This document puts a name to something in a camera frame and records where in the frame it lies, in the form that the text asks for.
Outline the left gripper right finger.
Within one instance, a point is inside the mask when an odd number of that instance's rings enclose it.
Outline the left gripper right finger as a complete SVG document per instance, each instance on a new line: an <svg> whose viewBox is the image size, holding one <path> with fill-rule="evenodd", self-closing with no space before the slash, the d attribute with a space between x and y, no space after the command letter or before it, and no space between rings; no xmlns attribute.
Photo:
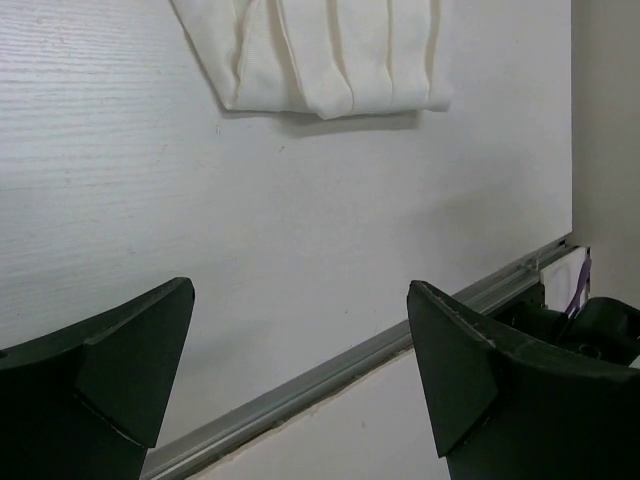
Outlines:
<svg viewBox="0 0 640 480"><path fill-rule="evenodd" d="M454 479L635 479L639 312L573 315L533 287L489 314L415 281L408 317L439 457Z"/></svg>

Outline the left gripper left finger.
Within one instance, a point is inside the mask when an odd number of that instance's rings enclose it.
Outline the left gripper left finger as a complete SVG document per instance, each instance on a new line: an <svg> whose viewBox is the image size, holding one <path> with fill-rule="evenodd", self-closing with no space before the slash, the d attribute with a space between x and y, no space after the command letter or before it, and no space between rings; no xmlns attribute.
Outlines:
<svg viewBox="0 0 640 480"><path fill-rule="evenodd" d="M195 289L174 278L1 352L4 479L137 479L155 448Z"/></svg>

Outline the white pleated skirt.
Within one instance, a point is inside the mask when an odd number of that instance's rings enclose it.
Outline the white pleated skirt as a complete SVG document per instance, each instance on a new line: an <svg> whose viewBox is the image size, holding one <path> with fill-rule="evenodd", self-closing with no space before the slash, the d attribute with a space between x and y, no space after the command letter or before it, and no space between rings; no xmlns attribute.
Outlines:
<svg viewBox="0 0 640 480"><path fill-rule="evenodd" d="M449 109L450 1L177 1L222 105L323 120Z"/></svg>

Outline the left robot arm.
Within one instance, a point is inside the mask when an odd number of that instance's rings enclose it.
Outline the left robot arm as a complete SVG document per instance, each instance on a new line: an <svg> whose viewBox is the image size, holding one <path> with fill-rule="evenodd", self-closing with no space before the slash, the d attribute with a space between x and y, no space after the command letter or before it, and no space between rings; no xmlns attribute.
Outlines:
<svg viewBox="0 0 640 480"><path fill-rule="evenodd" d="M405 322L164 449L160 428L195 288L172 279L1 353L5 479L184 478L413 349L454 479L635 479L639 311L544 304L545 252L456 296L415 281Z"/></svg>

